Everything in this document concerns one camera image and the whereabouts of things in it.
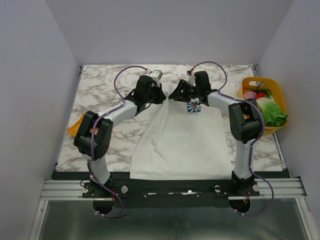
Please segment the white t-shirt with flower print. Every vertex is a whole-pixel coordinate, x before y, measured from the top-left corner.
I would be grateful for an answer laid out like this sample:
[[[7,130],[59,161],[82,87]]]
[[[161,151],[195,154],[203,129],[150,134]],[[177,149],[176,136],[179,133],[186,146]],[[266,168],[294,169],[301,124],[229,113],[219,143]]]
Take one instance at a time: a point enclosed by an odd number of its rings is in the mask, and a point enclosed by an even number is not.
[[[229,180],[232,171],[221,110],[166,99],[133,152],[130,178]]]

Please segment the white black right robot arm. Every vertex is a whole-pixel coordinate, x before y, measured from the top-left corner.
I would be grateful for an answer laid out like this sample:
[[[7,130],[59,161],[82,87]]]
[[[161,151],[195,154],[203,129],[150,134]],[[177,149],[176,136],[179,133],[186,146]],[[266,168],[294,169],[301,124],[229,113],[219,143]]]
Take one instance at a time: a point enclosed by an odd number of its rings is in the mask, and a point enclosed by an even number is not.
[[[248,186],[254,184],[253,147],[264,132],[264,118],[254,99],[238,99],[218,89],[212,89],[206,71],[194,73],[189,70],[187,75],[189,79],[181,79],[169,98],[185,103],[198,99],[201,104],[228,114],[230,132],[236,140],[235,167],[231,174],[230,191],[241,196],[247,192]]]

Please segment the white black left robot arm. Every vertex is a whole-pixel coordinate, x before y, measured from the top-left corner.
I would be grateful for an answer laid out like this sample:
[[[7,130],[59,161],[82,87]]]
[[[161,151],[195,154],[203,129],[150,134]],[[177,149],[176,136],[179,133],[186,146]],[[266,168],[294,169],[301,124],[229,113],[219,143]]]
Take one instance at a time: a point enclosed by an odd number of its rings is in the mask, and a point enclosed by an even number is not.
[[[74,138],[78,151],[87,156],[90,179],[95,183],[93,191],[101,198],[113,191],[108,183],[110,172],[105,155],[109,149],[113,128],[146,110],[147,104],[162,104],[166,99],[162,91],[160,70],[141,75],[136,87],[124,97],[123,102],[103,113],[88,111]]]

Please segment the purple toy onion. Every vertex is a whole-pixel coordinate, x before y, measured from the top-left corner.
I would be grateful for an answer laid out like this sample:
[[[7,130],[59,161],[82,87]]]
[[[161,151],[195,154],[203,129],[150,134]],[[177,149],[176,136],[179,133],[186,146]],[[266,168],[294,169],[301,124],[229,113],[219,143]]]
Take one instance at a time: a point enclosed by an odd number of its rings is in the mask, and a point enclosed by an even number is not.
[[[249,100],[249,99],[256,99],[257,94],[254,91],[246,91],[243,93],[243,99],[244,100]]]

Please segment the red toy tomato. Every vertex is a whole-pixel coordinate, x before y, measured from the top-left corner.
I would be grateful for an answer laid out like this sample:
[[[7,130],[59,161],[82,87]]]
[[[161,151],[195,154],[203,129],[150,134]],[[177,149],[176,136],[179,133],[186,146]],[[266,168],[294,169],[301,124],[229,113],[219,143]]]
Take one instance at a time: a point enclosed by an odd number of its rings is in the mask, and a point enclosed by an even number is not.
[[[257,95],[256,95],[256,98],[259,99],[259,98],[264,98],[266,96],[266,93],[265,92],[259,92]]]

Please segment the yellow plastic basket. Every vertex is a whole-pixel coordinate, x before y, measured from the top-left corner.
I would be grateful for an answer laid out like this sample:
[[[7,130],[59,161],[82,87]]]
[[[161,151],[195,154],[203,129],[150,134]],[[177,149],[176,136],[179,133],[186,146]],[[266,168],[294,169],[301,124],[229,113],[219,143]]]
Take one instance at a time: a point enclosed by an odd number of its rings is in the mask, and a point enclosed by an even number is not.
[[[285,127],[288,113],[280,85],[271,78],[246,77],[242,80],[237,96],[241,99],[252,97],[262,113],[264,133],[271,135]]]

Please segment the green toy cabbage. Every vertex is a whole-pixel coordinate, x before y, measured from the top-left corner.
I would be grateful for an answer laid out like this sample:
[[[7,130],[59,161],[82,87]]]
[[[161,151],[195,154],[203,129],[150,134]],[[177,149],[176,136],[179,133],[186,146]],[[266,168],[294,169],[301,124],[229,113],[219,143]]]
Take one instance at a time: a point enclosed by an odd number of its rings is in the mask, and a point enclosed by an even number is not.
[[[288,115],[271,99],[261,97],[256,103],[264,118],[265,126],[281,127],[288,120]]]

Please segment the orange snack bag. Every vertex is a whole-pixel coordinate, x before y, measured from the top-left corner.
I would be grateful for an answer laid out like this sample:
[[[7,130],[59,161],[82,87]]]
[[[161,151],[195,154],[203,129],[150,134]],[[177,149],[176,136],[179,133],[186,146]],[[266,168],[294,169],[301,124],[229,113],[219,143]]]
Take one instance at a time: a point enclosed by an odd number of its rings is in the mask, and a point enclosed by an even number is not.
[[[75,137],[76,135],[77,135],[77,132],[78,132],[78,130],[79,130],[79,127],[80,127],[80,125],[81,125],[81,123],[82,123],[82,120],[83,120],[83,118],[84,118],[84,113],[81,115],[81,117],[80,117],[80,119],[74,124],[74,125],[72,125],[68,130],[67,130],[67,132],[71,135],[71,136],[73,136],[73,137]]]

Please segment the black mounting base plate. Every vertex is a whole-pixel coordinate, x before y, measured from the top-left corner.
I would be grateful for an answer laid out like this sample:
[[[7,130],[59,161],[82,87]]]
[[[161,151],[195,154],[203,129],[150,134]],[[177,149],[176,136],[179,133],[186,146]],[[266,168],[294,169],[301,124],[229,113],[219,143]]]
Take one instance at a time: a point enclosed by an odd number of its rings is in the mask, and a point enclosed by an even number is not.
[[[259,187],[253,178],[234,180],[141,180],[128,172],[112,172],[104,186],[89,179],[87,172],[54,172],[51,179],[74,183],[82,191],[75,196],[92,200],[96,209],[250,207],[258,197]]]

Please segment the aluminium rail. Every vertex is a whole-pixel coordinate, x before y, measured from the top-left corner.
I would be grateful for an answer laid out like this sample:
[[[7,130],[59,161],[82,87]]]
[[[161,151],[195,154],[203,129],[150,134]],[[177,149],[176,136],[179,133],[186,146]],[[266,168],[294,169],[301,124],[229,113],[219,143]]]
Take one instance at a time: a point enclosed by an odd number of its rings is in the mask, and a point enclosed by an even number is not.
[[[121,176],[113,180],[109,188],[122,199],[142,197],[196,197],[204,195],[229,200],[249,199],[296,199],[306,198],[307,193],[300,178],[256,179],[247,190],[232,190],[226,180],[135,180]],[[41,200],[112,201],[115,196],[96,183],[88,180],[47,180],[44,182]]]

